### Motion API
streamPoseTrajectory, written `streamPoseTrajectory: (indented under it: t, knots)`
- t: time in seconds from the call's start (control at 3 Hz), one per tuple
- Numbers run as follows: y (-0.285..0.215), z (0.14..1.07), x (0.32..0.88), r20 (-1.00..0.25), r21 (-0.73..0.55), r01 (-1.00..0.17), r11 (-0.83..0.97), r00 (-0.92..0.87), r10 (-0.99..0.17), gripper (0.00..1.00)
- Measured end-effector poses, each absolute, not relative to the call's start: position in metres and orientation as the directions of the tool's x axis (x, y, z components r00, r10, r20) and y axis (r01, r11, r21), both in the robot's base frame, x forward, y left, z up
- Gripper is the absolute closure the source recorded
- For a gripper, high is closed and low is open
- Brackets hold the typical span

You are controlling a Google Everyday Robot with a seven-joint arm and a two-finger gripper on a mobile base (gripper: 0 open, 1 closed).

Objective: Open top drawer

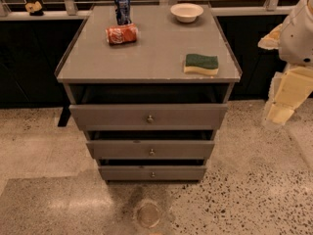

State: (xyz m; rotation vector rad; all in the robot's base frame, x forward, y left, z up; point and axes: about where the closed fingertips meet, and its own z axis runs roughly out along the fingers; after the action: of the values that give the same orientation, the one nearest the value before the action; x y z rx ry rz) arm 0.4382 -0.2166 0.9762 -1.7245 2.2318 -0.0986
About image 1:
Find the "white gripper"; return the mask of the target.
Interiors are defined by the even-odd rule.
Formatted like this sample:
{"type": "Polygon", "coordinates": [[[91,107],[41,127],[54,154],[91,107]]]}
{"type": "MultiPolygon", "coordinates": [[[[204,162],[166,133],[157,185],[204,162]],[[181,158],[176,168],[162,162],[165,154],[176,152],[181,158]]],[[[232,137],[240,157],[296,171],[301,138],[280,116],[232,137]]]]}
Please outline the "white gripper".
{"type": "MultiPolygon", "coordinates": [[[[280,49],[282,26],[279,24],[262,37],[257,46],[265,50],[280,49]]],[[[284,125],[313,92],[313,69],[289,65],[283,72],[276,72],[272,78],[269,102],[263,111],[263,123],[284,125]]]]}

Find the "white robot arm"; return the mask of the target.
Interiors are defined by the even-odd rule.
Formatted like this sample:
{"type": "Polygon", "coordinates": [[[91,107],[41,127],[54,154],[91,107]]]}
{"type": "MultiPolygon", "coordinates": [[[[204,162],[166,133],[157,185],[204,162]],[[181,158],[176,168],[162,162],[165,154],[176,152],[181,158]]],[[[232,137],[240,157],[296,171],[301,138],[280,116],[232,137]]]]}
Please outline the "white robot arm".
{"type": "Polygon", "coordinates": [[[287,63],[271,80],[264,123],[284,125],[313,92],[313,0],[299,0],[284,21],[258,42],[287,63]]]}

